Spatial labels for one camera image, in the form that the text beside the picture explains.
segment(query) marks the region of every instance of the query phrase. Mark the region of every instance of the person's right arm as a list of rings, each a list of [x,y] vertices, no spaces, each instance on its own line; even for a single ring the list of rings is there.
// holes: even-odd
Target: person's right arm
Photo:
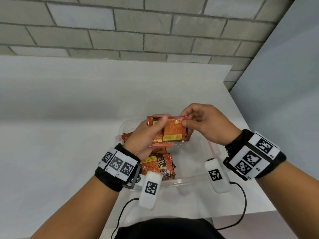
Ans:
[[[225,146],[241,134],[212,105],[191,104],[181,116],[188,116],[183,126],[199,131],[213,143]],[[299,239],[319,238],[318,180],[285,161],[256,181]]]

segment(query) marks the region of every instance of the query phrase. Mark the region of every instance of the person's left arm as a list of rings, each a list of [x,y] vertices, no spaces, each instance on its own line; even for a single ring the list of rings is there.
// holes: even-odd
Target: person's left arm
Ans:
[[[123,145],[140,160],[152,152],[153,137],[167,123],[168,114],[151,127],[143,121]],[[30,239],[98,239],[119,192],[93,176],[71,199],[55,212]]]

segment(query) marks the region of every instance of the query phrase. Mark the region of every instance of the tile wall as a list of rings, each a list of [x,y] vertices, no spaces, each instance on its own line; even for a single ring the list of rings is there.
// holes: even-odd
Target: tile wall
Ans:
[[[292,2],[0,0],[0,55],[230,64],[230,90]]]

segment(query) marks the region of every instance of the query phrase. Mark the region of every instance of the person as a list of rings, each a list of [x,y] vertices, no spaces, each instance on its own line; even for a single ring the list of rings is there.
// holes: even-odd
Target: person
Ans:
[[[167,122],[161,115],[151,127],[143,121],[123,145],[140,160],[149,156],[152,138]],[[188,116],[183,126],[199,131],[207,140],[228,145],[242,131],[212,105],[191,104],[180,116]],[[256,179],[262,190],[299,239],[319,238],[319,181],[289,162],[281,163],[267,175]],[[98,239],[119,192],[93,176],[69,201],[55,212],[31,239]],[[158,218],[118,230],[116,238],[159,238],[159,230],[185,238],[224,238],[204,219]]]

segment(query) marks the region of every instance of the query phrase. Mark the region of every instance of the wrist strap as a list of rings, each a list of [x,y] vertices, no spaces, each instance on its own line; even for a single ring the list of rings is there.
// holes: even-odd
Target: wrist strap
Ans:
[[[137,163],[140,159],[119,143],[115,148],[110,148],[99,162],[95,170],[97,177],[103,184],[114,191],[121,191],[131,177],[136,173]]]
[[[225,148],[223,164],[244,180],[261,178],[286,160],[278,146],[247,129]]]

